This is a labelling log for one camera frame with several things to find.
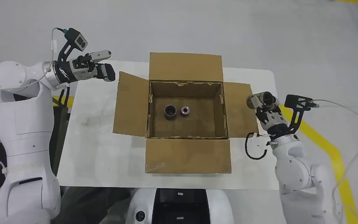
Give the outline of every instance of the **white table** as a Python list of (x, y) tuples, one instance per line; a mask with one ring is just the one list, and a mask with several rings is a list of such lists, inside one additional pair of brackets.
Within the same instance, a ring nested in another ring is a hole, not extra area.
[[(92, 79), (78, 84), (57, 176), (60, 185), (278, 190), (271, 149), (262, 160), (251, 160), (244, 151), (244, 138), (230, 139), (231, 174), (146, 174), (146, 139), (113, 134), (112, 129), (118, 71), (148, 78), (149, 63), (107, 63), (116, 71), (115, 82)], [(271, 71), (223, 68), (223, 72), (225, 82), (249, 83), (253, 93), (277, 95)], [(261, 148), (249, 146), (251, 155), (260, 156), (266, 142), (262, 138)]]

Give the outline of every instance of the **cardboard box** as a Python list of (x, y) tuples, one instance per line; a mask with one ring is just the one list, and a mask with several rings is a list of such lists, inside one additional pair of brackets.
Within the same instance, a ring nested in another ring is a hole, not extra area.
[[(229, 138), (258, 132), (250, 94), (248, 84), (223, 82), (221, 56), (151, 53), (149, 80), (120, 72), (113, 133), (147, 138), (146, 173), (229, 174)], [(169, 104), (175, 120), (164, 117)]]

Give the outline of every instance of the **yellow tape stripe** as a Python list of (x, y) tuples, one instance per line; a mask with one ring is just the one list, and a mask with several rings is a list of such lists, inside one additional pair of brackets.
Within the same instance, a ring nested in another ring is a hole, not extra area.
[[(58, 100), (60, 97), (59, 96), (53, 96), (53, 98), (55, 98), (56, 100)], [(67, 107), (68, 108), (72, 108), (72, 106), (73, 106), (73, 100), (74, 100), (74, 97), (73, 96), (70, 96), (69, 98), (68, 98), (68, 102), (67, 102)], [(65, 103), (65, 97), (63, 96), (62, 97), (62, 104), (64, 104)]]
[[(286, 118), (286, 120), (291, 121), (292, 111), (288, 108), (285, 108), (283, 105), (280, 105), (280, 109), (282, 114)], [(333, 167), (333, 171), (336, 176), (336, 181), (341, 180), (343, 173), (345, 172), (345, 164), (341, 157), (341, 153), (338, 148), (336, 148), (333, 144), (327, 141), (322, 135), (320, 135), (316, 130), (311, 128), (305, 121), (302, 120), (300, 125), (300, 131), (304, 133), (312, 142), (317, 144), (320, 148), (322, 148), (331, 158), (331, 163)], [(351, 206), (355, 211), (356, 206), (354, 204), (354, 198), (351, 191), (351, 187), (349, 186), (349, 181), (344, 180), (340, 187), (338, 188), (340, 191), (341, 199), (343, 204), (347, 204)], [(354, 215), (354, 213), (347, 207), (344, 207), (347, 224), (357, 224), (358, 218)]]
[(351, 2), (351, 3), (358, 3), (358, 0), (335, 0), (336, 2)]

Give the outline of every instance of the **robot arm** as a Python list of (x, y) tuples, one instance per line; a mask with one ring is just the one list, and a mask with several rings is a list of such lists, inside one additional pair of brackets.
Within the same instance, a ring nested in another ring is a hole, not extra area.
[[(278, 99), (269, 92), (249, 96), (247, 106), (256, 109), (256, 117), (270, 135), (268, 144), (277, 158), (275, 173), (287, 223), (338, 223), (336, 217), (341, 209), (338, 203), (332, 202), (328, 171), (306, 158), (304, 146), (295, 135), (303, 112), (318, 105), (311, 98), (287, 95), (285, 107), (293, 109), (290, 125), (281, 113)], [(315, 188), (317, 193), (303, 191), (310, 188)]]
[[(25, 67), (0, 63), (0, 141), (7, 155), (7, 175), (0, 188), (0, 223), (49, 223), (60, 211), (60, 188), (50, 166), (54, 125), (51, 90), (62, 83), (90, 78), (114, 81), (111, 56), (103, 50), (67, 61), (87, 42), (77, 30), (62, 30), (68, 40), (58, 61)], [(14, 94), (26, 96), (16, 101)]]

